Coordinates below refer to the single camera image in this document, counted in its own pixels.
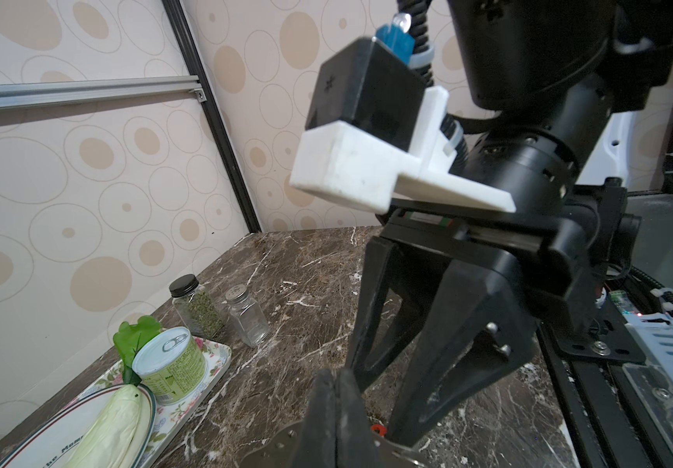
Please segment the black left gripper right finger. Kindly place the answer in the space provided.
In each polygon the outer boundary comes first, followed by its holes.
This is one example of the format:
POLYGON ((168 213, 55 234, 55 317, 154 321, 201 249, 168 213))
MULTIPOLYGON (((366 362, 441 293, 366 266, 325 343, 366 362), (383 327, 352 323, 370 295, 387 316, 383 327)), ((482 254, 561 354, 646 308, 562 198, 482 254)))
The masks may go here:
POLYGON ((383 466, 361 391, 348 369, 337 374, 337 466, 383 466))

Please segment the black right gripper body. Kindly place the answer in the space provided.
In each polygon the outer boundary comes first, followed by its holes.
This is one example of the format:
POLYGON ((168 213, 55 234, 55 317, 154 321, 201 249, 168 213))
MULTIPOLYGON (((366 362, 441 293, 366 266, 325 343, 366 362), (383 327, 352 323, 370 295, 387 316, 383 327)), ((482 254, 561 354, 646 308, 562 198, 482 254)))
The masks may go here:
POLYGON ((557 214, 501 213, 395 199, 382 225, 406 227, 414 240, 457 236, 469 247, 498 249, 520 265, 527 311, 564 351, 626 351, 625 329, 602 288, 609 271, 626 274, 640 229, 627 214, 618 177, 576 185, 557 214))

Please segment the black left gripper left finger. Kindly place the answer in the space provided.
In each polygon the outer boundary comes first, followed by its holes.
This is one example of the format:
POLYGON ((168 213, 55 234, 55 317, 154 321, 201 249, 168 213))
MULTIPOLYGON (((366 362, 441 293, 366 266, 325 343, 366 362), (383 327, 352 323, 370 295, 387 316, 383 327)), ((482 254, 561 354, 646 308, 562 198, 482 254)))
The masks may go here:
POLYGON ((336 381, 331 370, 314 379, 291 467, 336 467, 336 381))

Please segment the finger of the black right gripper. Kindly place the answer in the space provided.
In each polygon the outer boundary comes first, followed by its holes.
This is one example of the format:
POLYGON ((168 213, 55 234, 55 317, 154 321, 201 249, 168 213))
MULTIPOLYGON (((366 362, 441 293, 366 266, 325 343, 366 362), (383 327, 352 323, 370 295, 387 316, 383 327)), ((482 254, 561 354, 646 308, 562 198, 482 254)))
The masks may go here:
POLYGON ((373 237, 367 244, 358 311, 345 362, 361 391, 388 369, 424 326, 430 287, 415 259, 403 243, 373 237), (383 338, 377 339, 389 292, 401 299, 401 305, 383 338))
POLYGON ((534 355, 522 269, 455 259, 446 269, 388 424, 388 439, 415 445, 460 403, 534 355))

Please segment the red key tag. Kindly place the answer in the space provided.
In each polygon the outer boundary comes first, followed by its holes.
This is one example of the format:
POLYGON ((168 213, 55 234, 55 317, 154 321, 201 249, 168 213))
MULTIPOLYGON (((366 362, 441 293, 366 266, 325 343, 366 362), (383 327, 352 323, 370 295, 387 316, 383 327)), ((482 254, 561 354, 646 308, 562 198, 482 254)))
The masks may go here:
POLYGON ((381 437, 385 437, 387 434, 387 428, 382 424, 374 424, 371 427, 371 431, 381 437))

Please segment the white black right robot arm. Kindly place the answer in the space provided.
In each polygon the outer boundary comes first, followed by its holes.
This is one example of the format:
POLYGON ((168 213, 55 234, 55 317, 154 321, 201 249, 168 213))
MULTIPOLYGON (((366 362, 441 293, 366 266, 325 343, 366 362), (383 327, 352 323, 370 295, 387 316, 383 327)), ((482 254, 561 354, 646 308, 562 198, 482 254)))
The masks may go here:
POLYGON ((613 114, 640 110, 673 64, 673 1, 453 1, 474 103, 495 110, 461 177, 508 192, 512 214, 395 201, 369 241, 346 365, 370 387, 409 346, 388 422, 417 443, 534 354, 539 328, 581 344, 637 231, 612 179, 577 179, 613 114))

